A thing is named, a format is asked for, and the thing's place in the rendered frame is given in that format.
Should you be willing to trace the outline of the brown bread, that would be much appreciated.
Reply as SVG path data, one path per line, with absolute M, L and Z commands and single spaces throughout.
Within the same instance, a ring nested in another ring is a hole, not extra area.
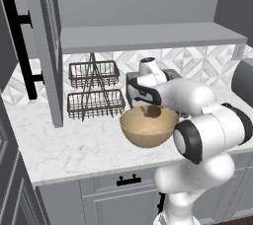
M 161 115 L 161 109 L 147 108 L 147 109 L 144 109 L 143 114 L 146 117 L 158 118 Z

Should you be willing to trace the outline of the tan round basket bowl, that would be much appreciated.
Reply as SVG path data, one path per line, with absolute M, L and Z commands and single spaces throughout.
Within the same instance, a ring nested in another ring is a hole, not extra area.
M 162 108 L 158 118 L 146 117 L 143 111 L 140 106 L 124 112 L 120 117 L 122 132 L 137 147 L 157 147 L 172 136 L 179 116 L 168 108 Z

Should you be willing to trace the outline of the grey base cabinet door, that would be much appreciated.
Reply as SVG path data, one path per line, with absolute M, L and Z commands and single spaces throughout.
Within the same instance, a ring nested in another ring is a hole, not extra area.
M 158 203 L 152 185 L 84 196 L 86 225 L 152 225 Z

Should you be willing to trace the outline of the grey base cabinet run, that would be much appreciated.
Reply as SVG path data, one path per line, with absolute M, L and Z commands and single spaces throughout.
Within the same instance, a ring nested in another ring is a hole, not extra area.
M 195 202 L 194 216 L 202 225 L 215 225 L 248 214 L 247 208 L 253 207 L 249 196 L 253 186 L 253 152 L 233 154 L 235 171 L 232 178 L 222 186 L 208 189 Z

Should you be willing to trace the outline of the dark grey tall cabinet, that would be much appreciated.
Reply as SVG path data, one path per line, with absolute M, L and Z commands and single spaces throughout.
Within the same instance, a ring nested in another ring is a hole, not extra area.
M 20 63 L 0 0 L 0 225 L 46 225 L 2 99 L 16 67 Z

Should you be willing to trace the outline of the grey toaster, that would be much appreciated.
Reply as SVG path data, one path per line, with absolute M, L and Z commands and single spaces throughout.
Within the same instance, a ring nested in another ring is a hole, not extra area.
M 175 79 L 175 78 L 180 78 L 181 75 L 176 72 L 174 69 L 164 69 L 164 72 L 166 73 L 166 76 L 169 80 L 172 80 L 172 79 Z M 126 74 L 126 86 L 128 86 L 128 83 L 129 81 L 132 79 L 132 78 L 135 78 L 135 77 L 138 77 L 139 76 L 139 73 L 138 72 L 128 72 Z M 127 101 L 128 101 L 128 104 L 129 104 L 129 107 L 132 109 L 134 108 L 135 106 L 137 105 L 143 105 L 143 101 L 140 101 L 140 102 L 137 102 L 137 101 L 134 101 L 130 95 L 129 95 L 129 92 L 128 90 L 126 90 L 126 98 L 127 98 Z

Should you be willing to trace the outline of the grey drawer front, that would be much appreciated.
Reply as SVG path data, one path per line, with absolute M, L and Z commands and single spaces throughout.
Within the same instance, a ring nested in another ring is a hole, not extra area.
M 109 192 L 115 189 L 134 188 L 147 184 L 152 184 L 154 171 L 154 168 L 148 168 L 142 170 L 134 170 L 132 172 L 121 172 L 105 176 L 97 176 L 89 179 L 80 180 L 79 185 L 83 196 L 88 196 L 101 192 Z M 117 186 L 119 176 L 123 176 L 125 179 L 129 179 L 133 174 L 136 174 L 138 177 L 141 177 L 140 183 L 121 187 Z

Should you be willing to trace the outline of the dark grey appliance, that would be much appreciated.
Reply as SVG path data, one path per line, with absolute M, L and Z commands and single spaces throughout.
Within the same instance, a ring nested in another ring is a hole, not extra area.
M 253 103 L 252 58 L 244 58 L 237 65 L 232 77 L 231 90 L 247 104 Z

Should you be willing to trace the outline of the plain grey base panel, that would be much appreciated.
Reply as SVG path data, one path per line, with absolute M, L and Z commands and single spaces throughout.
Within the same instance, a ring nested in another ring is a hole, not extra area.
M 77 181 L 36 187 L 46 225 L 86 225 Z

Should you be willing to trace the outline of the white wall outlet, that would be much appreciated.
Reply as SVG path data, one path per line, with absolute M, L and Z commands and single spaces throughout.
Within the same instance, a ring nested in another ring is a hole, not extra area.
M 237 44 L 232 53 L 232 60 L 240 60 L 243 57 L 246 44 Z

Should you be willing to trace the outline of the grey wall cabinet door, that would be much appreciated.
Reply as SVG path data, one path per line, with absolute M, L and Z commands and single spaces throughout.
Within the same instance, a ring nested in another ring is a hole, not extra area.
M 57 0 L 27 0 L 52 123 L 63 126 L 61 22 Z

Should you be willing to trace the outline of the dark grey wall cabinet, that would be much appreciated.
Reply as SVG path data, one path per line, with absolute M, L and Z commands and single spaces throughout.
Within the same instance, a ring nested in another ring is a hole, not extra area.
M 213 21 L 253 43 L 253 0 L 217 0 Z

